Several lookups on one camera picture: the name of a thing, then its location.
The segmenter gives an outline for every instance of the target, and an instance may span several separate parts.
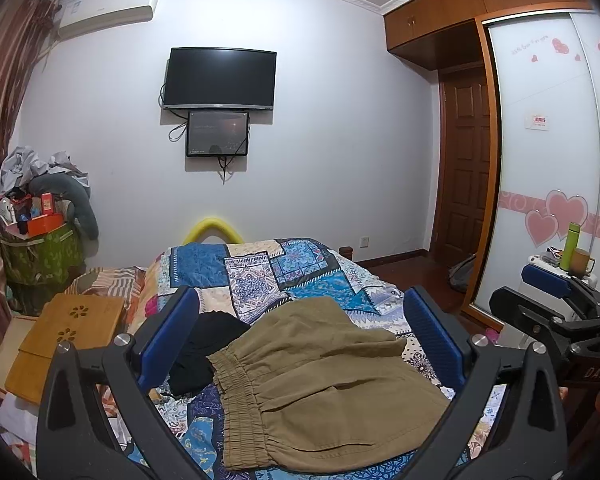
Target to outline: television screen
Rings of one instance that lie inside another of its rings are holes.
[[[246,112],[189,112],[187,156],[246,155]]]
[[[163,106],[273,110],[275,79],[275,52],[172,48]]]

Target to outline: silver bolt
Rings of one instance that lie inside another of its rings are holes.
[[[544,354],[546,352],[546,346],[544,346],[541,342],[535,341],[531,348],[534,350],[536,354]]]
[[[56,350],[59,354],[66,354],[71,348],[71,343],[69,343],[66,339],[58,343]]]
[[[484,334],[476,334],[472,336],[471,342],[476,346],[487,346],[489,344],[489,338]]]
[[[131,341],[131,336],[127,333],[118,334],[113,338],[113,344],[116,346],[126,346]]]

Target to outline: brown mug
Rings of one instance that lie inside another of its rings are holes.
[[[589,265],[589,261],[592,261],[590,269],[587,269]],[[590,274],[593,270],[593,266],[596,264],[595,259],[593,259],[590,254],[584,249],[574,249],[571,254],[571,261],[569,263],[569,274],[575,276],[576,278],[584,278],[587,274]]]

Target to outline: khaki shorts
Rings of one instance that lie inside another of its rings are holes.
[[[224,466],[328,473],[420,446],[448,400],[405,363],[405,340],[355,326],[331,298],[286,303],[211,355]]]

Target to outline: green thermos bottle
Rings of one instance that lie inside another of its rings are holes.
[[[564,243],[562,258],[560,259],[560,268],[565,272],[569,272],[569,264],[571,263],[571,255],[573,250],[578,246],[578,238],[580,237],[580,226],[571,222],[569,224],[569,232],[567,233],[567,241]]]

